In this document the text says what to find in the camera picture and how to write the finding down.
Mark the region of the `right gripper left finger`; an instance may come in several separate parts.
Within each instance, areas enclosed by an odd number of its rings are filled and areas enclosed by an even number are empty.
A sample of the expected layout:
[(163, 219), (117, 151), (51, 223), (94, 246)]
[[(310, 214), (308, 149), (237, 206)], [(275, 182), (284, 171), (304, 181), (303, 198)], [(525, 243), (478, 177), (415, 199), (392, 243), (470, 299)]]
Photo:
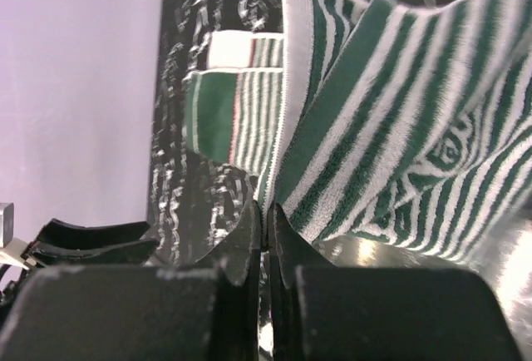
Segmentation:
[(51, 265), (1, 297), (4, 360), (255, 360), (259, 211), (191, 265)]

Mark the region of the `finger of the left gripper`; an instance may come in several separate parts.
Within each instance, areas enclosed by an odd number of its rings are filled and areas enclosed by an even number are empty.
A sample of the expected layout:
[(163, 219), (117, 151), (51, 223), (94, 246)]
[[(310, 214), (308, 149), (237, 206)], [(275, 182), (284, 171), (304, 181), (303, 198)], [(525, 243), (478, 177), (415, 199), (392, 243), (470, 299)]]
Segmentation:
[(45, 224), (25, 255), (40, 267), (51, 265), (142, 265), (155, 252), (158, 240), (146, 238), (145, 221), (85, 227), (52, 219)]

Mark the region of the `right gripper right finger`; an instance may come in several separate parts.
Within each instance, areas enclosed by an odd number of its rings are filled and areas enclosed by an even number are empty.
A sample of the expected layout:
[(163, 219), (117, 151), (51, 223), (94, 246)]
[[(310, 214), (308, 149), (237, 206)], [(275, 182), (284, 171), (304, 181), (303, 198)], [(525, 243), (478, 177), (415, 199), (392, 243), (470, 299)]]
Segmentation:
[(459, 268), (337, 267), (268, 212), (276, 360), (519, 360), (489, 285)]

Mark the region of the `green white striped towel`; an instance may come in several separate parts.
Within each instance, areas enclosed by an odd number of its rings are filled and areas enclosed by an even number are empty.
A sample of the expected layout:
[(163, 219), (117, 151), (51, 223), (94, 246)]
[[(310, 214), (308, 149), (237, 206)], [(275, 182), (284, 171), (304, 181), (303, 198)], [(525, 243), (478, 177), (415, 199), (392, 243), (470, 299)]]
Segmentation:
[(282, 3), (280, 33), (212, 34), (188, 147), (310, 243), (472, 261), (531, 194), (531, 0)]

